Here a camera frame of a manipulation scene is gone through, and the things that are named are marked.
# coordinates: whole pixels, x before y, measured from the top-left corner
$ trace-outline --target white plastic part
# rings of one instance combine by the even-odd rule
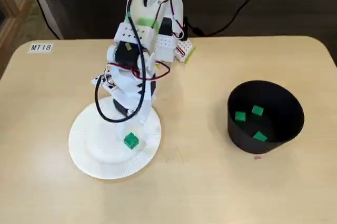
[[[100,105],[107,116],[116,119],[122,117],[111,97],[100,100]],[[139,144],[133,150],[125,145],[124,137],[118,133],[121,131],[122,134],[132,132],[139,139]],[[144,125],[134,121],[120,125],[104,121],[93,103],[72,125],[69,152],[76,166],[89,176],[118,179],[144,168],[156,154],[160,140],[161,124],[154,109],[151,109]]]
[[[110,83],[106,80],[105,76],[103,76],[102,79],[101,79],[101,87],[103,87],[103,88],[104,88],[110,95],[113,95],[113,92],[117,89],[117,86],[116,86],[116,84],[111,80],[111,76],[110,76],[110,75],[106,75],[106,76],[107,76],[109,82],[112,83],[112,84],[110,84]],[[97,84],[98,77],[99,77],[99,75],[98,75],[97,77],[95,77],[94,79],[91,80],[92,84],[94,84],[94,85]]]
[[[146,72],[146,78],[151,78],[153,74],[156,73],[156,67],[155,67],[155,54],[149,55],[147,52],[144,52],[144,59],[145,59],[145,72]],[[141,57],[138,57],[137,60],[137,66],[140,70],[140,77],[142,76],[142,60]]]
[[[177,40],[172,36],[158,35],[155,48],[155,57],[158,61],[173,62]]]
[[[110,73],[113,81],[123,91],[137,93],[140,90],[137,85],[141,83],[141,80],[136,79],[130,71],[112,66]]]
[[[143,47],[151,50],[153,49],[153,40],[155,39],[155,30],[148,26],[136,25],[138,36]],[[130,42],[137,44],[136,37],[132,30],[131,24],[129,23],[120,23],[118,30],[114,37],[115,43],[119,43],[120,41]]]
[[[153,5],[157,0],[147,0],[147,5]],[[184,23],[184,6],[182,0],[172,0],[172,6],[174,11],[174,16],[172,15],[172,10],[170,3],[167,4],[165,9],[164,17],[170,18],[172,20],[172,32],[180,33],[181,28],[175,21],[175,19],[183,25]]]
[[[106,59],[108,62],[115,62],[115,53],[116,53],[116,45],[112,44],[109,46],[106,52]]]
[[[141,124],[145,124],[147,116],[149,115],[152,107],[152,98],[151,98],[151,86],[150,82],[146,83],[145,97],[140,111],[137,114],[137,117]],[[129,109],[129,113],[132,113],[140,100],[140,95],[133,93],[126,93],[120,88],[114,90],[113,98],[121,104],[123,107]]]
[[[178,41],[178,45],[175,49],[175,57],[180,62],[185,62],[188,57],[193,52],[194,47],[190,39],[187,39],[187,41]]]
[[[131,2],[131,16],[134,23],[138,23],[140,18],[155,19],[158,9],[157,21],[162,23],[166,8],[170,5],[169,2],[162,3],[165,0],[157,0],[154,4],[144,6],[144,0],[132,0]]]

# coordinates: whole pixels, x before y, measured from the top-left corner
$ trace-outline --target wooden floor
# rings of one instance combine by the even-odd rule
[[[47,0],[65,38],[112,38],[126,0]],[[244,0],[183,0],[190,22],[210,32]],[[307,35],[323,42],[337,63],[336,0],[251,0],[221,35]]]

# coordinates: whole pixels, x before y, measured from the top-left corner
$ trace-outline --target green tape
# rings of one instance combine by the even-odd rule
[[[245,112],[235,112],[235,120],[236,121],[246,121],[246,113]]]
[[[263,114],[263,108],[262,107],[259,107],[257,105],[254,105],[253,109],[252,109],[252,113],[256,114],[256,115],[259,115],[259,116],[262,116]]]
[[[142,26],[148,26],[148,27],[152,27],[158,32],[159,31],[159,23],[157,20],[155,20],[154,18],[143,18],[141,17],[138,20],[138,25],[142,25]]]
[[[254,136],[253,136],[254,139],[257,139],[259,141],[266,141],[268,139],[267,136],[265,136],[263,133],[261,133],[260,131],[257,132]]]

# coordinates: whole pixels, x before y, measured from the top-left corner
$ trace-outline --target label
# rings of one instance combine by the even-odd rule
[[[126,49],[127,49],[128,51],[130,51],[130,50],[132,49],[130,43],[128,43],[128,42],[125,43],[125,47],[126,47]]]
[[[28,54],[33,54],[33,53],[51,53],[53,50],[54,43],[32,43],[29,50]]]

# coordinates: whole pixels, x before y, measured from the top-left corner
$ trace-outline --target red wire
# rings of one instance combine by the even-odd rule
[[[179,23],[178,20],[175,19],[174,17],[174,9],[173,9],[173,3],[172,3],[172,0],[170,0],[170,6],[171,6],[171,12],[172,12],[172,16],[173,16],[173,19],[177,22],[178,26],[180,27],[180,29],[182,30],[182,32],[184,31],[184,28],[183,26]]]
[[[159,76],[156,76],[156,77],[153,77],[153,78],[147,78],[147,79],[146,79],[147,81],[155,81],[155,80],[158,80],[158,79],[163,78],[164,76],[166,76],[166,75],[168,75],[168,74],[170,73],[171,69],[170,69],[170,67],[167,66],[165,63],[160,62],[160,61],[156,61],[156,64],[160,64],[160,65],[164,66],[164,67],[167,69],[167,71],[166,71],[164,74],[162,74],[162,75],[159,75]],[[141,78],[139,77],[139,75],[137,75],[137,73],[136,73],[134,70],[132,71],[132,73],[133,73],[133,75],[134,75],[137,79],[140,79],[140,80],[141,80]]]
[[[147,79],[146,79],[147,81],[155,81],[155,80],[158,80],[158,79],[163,78],[164,76],[166,76],[166,75],[168,75],[168,74],[170,73],[171,69],[170,69],[170,67],[167,66],[165,63],[160,62],[160,61],[156,61],[156,64],[160,64],[160,65],[164,66],[164,67],[167,69],[167,71],[166,71],[164,74],[162,74],[162,75],[159,75],[159,76],[156,76],[156,77],[153,77],[153,78],[147,78]],[[116,63],[113,63],[113,62],[109,62],[107,65],[116,66],[116,67],[119,67],[120,69],[124,69],[124,70],[131,71],[132,74],[133,74],[137,79],[140,79],[140,80],[142,79],[141,77],[139,77],[139,74],[136,72],[135,69],[132,69],[132,68],[130,68],[130,67],[120,66],[120,65],[118,65],[118,64],[116,64]]]
[[[119,64],[117,64],[117,63],[113,63],[113,62],[109,62],[109,63],[107,63],[107,65],[111,65],[111,66],[119,67],[120,69],[129,70],[129,71],[131,71],[131,70],[132,70],[132,68],[131,68],[131,67],[124,67],[124,66],[120,66]]]

